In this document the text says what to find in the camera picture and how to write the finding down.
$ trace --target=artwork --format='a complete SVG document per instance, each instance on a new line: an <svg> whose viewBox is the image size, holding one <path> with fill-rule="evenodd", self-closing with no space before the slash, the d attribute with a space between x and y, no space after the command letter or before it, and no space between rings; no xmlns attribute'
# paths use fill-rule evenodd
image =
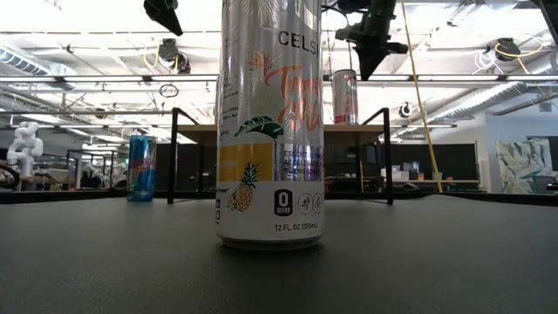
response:
<svg viewBox="0 0 558 314"><path fill-rule="evenodd" d="M545 139L504 143L496 141L502 191L506 194L534 194L533 177L554 176L550 145Z"/></svg>

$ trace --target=ceiling pipe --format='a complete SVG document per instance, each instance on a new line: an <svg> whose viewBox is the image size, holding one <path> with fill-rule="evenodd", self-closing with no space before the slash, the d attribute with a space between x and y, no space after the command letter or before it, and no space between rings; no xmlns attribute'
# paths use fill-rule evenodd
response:
<svg viewBox="0 0 558 314"><path fill-rule="evenodd" d="M536 59L527 65L527 70L531 74L556 74L558 72L558 53L554 51L542 58ZM523 70L519 70L515 71L514 74L525 73ZM527 92L529 88L525 82L514 81L493 88L469 92L464 97L442 107L437 112L430 113L429 122L443 118L458 119L465 116L473 116L475 113L498 105L502 101L520 96Z"/></svg>
<svg viewBox="0 0 558 314"><path fill-rule="evenodd" d="M535 106L535 105L539 105L540 103L543 103L545 101L552 101L553 99L557 99L558 98L558 93L556 94L552 94L550 96L548 95L540 95L540 97L536 100L529 100L526 101L524 103L521 103L519 105L513 106L511 108L507 108L501 111L498 111L497 113L493 113L493 116L503 116L509 113L515 113L519 110L525 109L525 108L529 108L530 106Z"/></svg>

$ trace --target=silver can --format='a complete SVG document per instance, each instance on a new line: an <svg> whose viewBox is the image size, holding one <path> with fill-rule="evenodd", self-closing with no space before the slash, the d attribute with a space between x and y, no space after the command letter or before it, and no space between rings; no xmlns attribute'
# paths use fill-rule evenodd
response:
<svg viewBox="0 0 558 314"><path fill-rule="evenodd" d="M323 234L320 0L224 0L215 223L241 249Z"/></svg>
<svg viewBox="0 0 558 314"><path fill-rule="evenodd" d="M334 123L358 125L357 73L339 70L331 78Z"/></svg>

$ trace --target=yellow cable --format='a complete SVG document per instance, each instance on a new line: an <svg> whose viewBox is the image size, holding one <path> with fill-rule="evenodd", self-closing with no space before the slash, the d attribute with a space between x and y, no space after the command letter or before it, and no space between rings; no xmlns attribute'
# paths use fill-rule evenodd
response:
<svg viewBox="0 0 558 314"><path fill-rule="evenodd" d="M409 45L409 58L411 59L412 80L415 82L415 90L417 91L417 101L418 101L418 107L420 108L420 117L422 118L422 123L425 126L426 140L428 141L430 158L432 159L432 166L434 167L434 174L436 175L436 182L438 183L438 191L440 193L444 193L444 190L442 189L442 178L440 178L439 171L438 171L438 164L436 163L436 156L434 156L432 139L430 137L430 132L428 132L425 108L422 106L422 101L420 101L419 82L417 81L417 70L415 68L415 60L412 57L411 37L409 37L409 27L407 26L407 14L405 13L404 3L401 3L401 8L403 11L403 20L405 21L405 33L407 35L407 44Z"/></svg>
<svg viewBox="0 0 558 314"><path fill-rule="evenodd" d="M544 44L541 44L541 46L539 47L539 49L535 50L535 51L531 51L529 53L526 54L522 54L522 55L514 55L511 53L507 53L507 52L503 52L503 51L499 51L498 47L500 46L500 44L497 44L494 49L496 50L496 52L498 52L500 55L504 55L506 57L512 57L512 58L524 58L524 57L529 57L529 56L533 56L535 53L539 53L541 52L542 48L544 48Z"/></svg>
<svg viewBox="0 0 558 314"><path fill-rule="evenodd" d="M147 61L147 54L143 54L143 62L147 65L148 68L153 69L155 66L159 64L159 45L157 45L157 54L155 56L155 63L152 65Z"/></svg>
<svg viewBox="0 0 558 314"><path fill-rule="evenodd" d="M525 74L529 75L529 71L527 70L527 67L525 66L525 64L523 63L523 60L521 60L521 58L517 58L517 61L520 62L521 68L523 68L523 71L525 71Z"/></svg>

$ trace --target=fluorescent light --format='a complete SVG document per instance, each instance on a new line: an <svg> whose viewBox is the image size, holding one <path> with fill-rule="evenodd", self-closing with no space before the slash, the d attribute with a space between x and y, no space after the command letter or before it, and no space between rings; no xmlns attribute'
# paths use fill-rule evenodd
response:
<svg viewBox="0 0 558 314"><path fill-rule="evenodd" d="M367 126L383 126L383 125L384 125L383 122L378 122L378 121L370 121L367 124ZM398 127L403 127L403 126L390 124L390 127L398 128Z"/></svg>
<svg viewBox="0 0 558 314"><path fill-rule="evenodd" d="M70 76L64 77L66 82L141 82L141 76Z"/></svg>
<svg viewBox="0 0 558 314"><path fill-rule="evenodd" d="M496 80L498 75L419 75L420 81L487 81Z"/></svg>
<svg viewBox="0 0 558 314"><path fill-rule="evenodd" d="M189 138L187 138L186 136L184 136L184 135L182 135L182 134L180 134L180 133L177 133L177 135L178 135L178 136L176 137L176 141L177 141L179 144L197 144L197 143L194 142L193 140L190 140Z"/></svg>
<svg viewBox="0 0 558 314"><path fill-rule="evenodd" d="M19 125L11 125L10 127L18 128ZM47 125L39 125L39 128L54 128L54 126L47 126Z"/></svg>
<svg viewBox="0 0 558 314"><path fill-rule="evenodd" d="M79 131L79 130L68 129L68 131L70 131L70 132L72 132L72 133L75 133L75 134L77 134L77 135L81 135L81 136L91 136L90 134L85 133L85 132L83 132L83 131Z"/></svg>
<svg viewBox="0 0 558 314"><path fill-rule="evenodd" d="M51 115L48 115L48 114L22 114L21 116L25 117L27 119L34 119L34 120L42 121L42 122L46 122L46 123L64 122L63 120L61 120L59 118L52 117Z"/></svg>
<svg viewBox="0 0 558 314"><path fill-rule="evenodd" d="M100 139L100 140L106 140L106 141L111 141L111 142L124 142L126 140L121 139L118 136L112 136L112 135L95 135L96 138Z"/></svg>
<svg viewBox="0 0 558 314"><path fill-rule="evenodd" d="M217 80L216 75L157 75L152 76L154 81L166 81L166 82L188 82L188 81L215 81Z"/></svg>
<svg viewBox="0 0 558 314"><path fill-rule="evenodd" d="M519 80L519 81L550 81L558 80L557 75L510 75L507 80Z"/></svg>
<svg viewBox="0 0 558 314"><path fill-rule="evenodd" d="M414 127L414 128L425 128L422 125L408 125L407 127ZM428 125L428 128L451 128L456 127L456 125Z"/></svg>
<svg viewBox="0 0 558 314"><path fill-rule="evenodd" d="M11 82L11 83L50 83L56 82L53 77L0 77L0 82Z"/></svg>
<svg viewBox="0 0 558 314"><path fill-rule="evenodd" d="M109 128L136 128L136 127L151 127L151 125L114 125L108 127Z"/></svg>
<svg viewBox="0 0 558 314"><path fill-rule="evenodd" d="M60 126L63 128L102 128L103 126L99 125L83 125L83 126Z"/></svg>
<svg viewBox="0 0 558 314"><path fill-rule="evenodd" d="M371 75L368 80L372 81L383 81L383 80L409 80L408 75Z"/></svg>

